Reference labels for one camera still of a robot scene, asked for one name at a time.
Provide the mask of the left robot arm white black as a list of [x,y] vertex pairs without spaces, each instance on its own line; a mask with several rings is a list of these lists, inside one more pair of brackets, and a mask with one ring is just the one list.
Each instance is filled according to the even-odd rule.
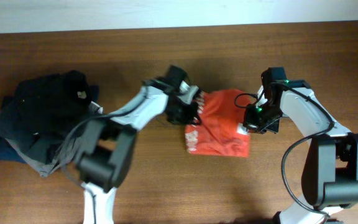
[[84,193],[84,223],[112,223],[116,190],[131,166],[138,133],[156,116],[173,124],[199,121],[194,101],[200,89],[187,73],[170,66],[166,75],[143,82],[131,101],[85,122],[83,142],[73,162]]

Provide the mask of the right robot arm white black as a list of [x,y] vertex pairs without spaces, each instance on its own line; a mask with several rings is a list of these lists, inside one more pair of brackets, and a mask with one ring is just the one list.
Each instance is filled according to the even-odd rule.
[[[246,106],[243,126],[251,133],[277,133],[280,119],[288,117],[303,135],[285,151],[280,166],[294,202],[277,212],[273,223],[335,223],[331,215],[358,204],[358,134],[329,114],[305,80],[289,80],[284,68],[268,68],[261,81],[256,102]],[[285,165],[289,153],[304,142],[309,150],[297,197]]]

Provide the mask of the red orange t-shirt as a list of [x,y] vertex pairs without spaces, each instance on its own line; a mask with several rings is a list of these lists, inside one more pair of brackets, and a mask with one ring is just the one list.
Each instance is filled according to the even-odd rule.
[[186,150],[206,156],[248,157],[250,135],[243,127],[243,106],[251,101],[246,93],[236,89],[202,91],[195,102],[201,124],[185,127]]

